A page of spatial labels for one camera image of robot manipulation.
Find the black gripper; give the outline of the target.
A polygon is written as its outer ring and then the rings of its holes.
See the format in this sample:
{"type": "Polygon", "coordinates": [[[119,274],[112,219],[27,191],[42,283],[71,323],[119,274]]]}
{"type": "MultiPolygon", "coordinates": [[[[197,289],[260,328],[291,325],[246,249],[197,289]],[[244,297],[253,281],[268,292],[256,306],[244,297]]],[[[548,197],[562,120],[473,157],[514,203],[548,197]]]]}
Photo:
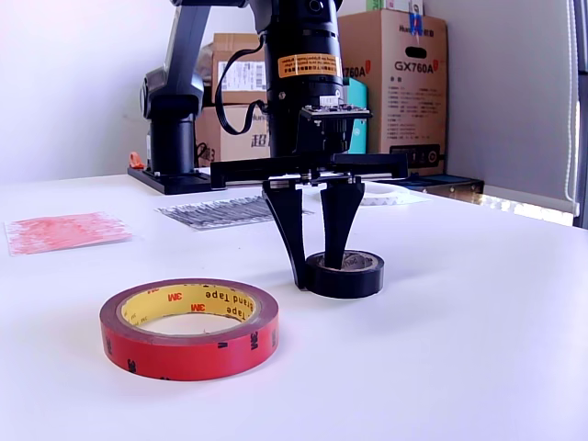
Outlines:
{"type": "Polygon", "coordinates": [[[211,165],[214,188],[232,182],[264,181],[263,198],[286,247],[294,283],[299,289],[306,288],[302,190],[296,188],[294,180],[268,179],[297,175],[302,184],[315,185],[322,174],[344,178],[328,181],[327,188],[321,191],[324,263],[341,269],[347,239],[365,193],[360,176],[404,178],[408,175],[404,153],[349,152],[354,122],[371,117],[369,110],[348,104],[307,105],[288,115],[273,111],[268,114],[268,158],[211,165]]]}

